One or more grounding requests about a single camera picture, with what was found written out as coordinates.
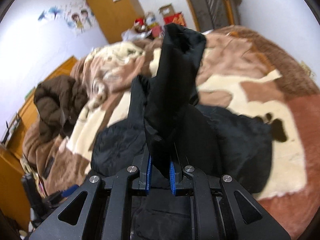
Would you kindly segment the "black puffer jacket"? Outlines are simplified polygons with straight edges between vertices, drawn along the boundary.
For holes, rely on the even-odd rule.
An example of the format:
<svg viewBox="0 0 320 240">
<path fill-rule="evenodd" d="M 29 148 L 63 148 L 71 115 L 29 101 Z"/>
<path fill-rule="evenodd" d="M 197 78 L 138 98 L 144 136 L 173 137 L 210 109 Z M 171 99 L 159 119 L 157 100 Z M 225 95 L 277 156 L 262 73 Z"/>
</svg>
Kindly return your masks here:
<svg viewBox="0 0 320 240">
<path fill-rule="evenodd" d="M 270 175 L 270 128 L 199 104 L 196 75 L 205 46 L 201 33 L 167 25 L 157 75 L 137 76 L 128 117 L 98 134 L 92 167 L 114 175 L 105 239 L 128 236 L 125 222 L 143 239 L 270 238 L 273 217 L 252 196 Z M 132 191 L 125 158 L 133 159 L 146 145 L 152 167 L 169 180 L 173 143 L 188 159 L 190 195 L 155 189 L 132 215 L 125 207 Z"/>
</svg>

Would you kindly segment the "dark brown puffer jacket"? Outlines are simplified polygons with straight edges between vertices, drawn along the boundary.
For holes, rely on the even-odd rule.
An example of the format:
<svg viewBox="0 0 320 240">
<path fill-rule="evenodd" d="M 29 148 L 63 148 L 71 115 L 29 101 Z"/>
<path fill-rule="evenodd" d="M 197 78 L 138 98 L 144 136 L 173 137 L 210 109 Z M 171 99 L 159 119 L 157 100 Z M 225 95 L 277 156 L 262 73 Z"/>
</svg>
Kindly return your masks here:
<svg viewBox="0 0 320 240">
<path fill-rule="evenodd" d="M 70 136 L 87 102 L 85 88 L 71 76 L 59 75 L 39 83 L 34 104 L 39 114 L 41 138 L 50 141 L 57 135 Z"/>
</svg>

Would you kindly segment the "brown and cream plush blanket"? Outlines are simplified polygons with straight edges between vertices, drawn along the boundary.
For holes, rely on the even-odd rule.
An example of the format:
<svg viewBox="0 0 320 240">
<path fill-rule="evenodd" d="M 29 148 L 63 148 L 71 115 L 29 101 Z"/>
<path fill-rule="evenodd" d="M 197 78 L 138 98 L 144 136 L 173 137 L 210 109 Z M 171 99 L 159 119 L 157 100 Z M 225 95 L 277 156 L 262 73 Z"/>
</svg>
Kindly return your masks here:
<svg viewBox="0 0 320 240">
<path fill-rule="evenodd" d="M 207 34 L 196 78 L 200 103 L 259 118 L 271 126 L 271 174 L 257 200 L 302 238 L 319 210 L 319 88 L 283 49 L 242 26 Z M 64 146 L 88 164 L 97 133 L 127 117 L 131 82 L 155 76 L 161 40 L 118 42 L 80 59 L 69 76 L 88 96 Z"/>
</svg>

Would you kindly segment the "red gift box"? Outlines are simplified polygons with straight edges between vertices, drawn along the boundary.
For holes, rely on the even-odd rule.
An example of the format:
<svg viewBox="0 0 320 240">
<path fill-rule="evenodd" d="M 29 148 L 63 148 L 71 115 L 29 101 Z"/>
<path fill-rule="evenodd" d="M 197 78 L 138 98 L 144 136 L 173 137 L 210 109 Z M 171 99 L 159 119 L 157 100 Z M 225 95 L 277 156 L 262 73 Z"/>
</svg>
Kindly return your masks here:
<svg viewBox="0 0 320 240">
<path fill-rule="evenodd" d="M 163 20 L 165 24 L 175 23 L 183 27 L 187 26 L 182 12 L 178 12 L 170 16 L 165 16 Z"/>
</svg>

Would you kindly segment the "cardboard box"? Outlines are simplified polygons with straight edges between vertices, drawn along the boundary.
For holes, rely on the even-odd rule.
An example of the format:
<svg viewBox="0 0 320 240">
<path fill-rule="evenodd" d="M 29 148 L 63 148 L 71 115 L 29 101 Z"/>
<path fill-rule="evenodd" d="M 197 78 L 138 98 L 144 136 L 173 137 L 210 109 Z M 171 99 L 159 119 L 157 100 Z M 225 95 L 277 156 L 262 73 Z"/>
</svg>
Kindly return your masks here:
<svg viewBox="0 0 320 240">
<path fill-rule="evenodd" d="M 169 17 L 175 14 L 175 10 L 172 4 L 167 4 L 159 8 L 159 13 L 163 17 Z"/>
</svg>

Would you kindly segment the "wooden framed door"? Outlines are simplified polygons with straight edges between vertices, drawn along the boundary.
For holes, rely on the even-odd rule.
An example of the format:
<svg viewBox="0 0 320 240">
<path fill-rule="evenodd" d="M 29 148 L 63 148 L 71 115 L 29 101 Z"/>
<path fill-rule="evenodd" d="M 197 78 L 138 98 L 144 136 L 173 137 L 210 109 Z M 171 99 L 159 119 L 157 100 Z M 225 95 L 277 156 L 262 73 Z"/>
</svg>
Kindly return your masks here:
<svg viewBox="0 0 320 240">
<path fill-rule="evenodd" d="M 239 25 L 238 5 L 242 0 L 187 0 L 196 28 L 200 32 Z"/>
</svg>

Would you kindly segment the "cartoon wall stickers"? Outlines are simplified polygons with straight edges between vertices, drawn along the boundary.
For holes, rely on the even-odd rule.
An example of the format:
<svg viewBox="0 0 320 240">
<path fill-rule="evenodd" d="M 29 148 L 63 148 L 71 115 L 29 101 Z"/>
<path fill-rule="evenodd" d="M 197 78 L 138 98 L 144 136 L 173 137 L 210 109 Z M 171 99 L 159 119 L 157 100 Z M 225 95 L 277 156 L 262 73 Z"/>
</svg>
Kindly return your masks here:
<svg viewBox="0 0 320 240">
<path fill-rule="evenodd" d="M 42 20 L 61 20 L 76 36 L 98 26 L 86 0 L 71 0 L 65 5 L 51 6 L 41 12 L 38 21 Z"/>
</svg>

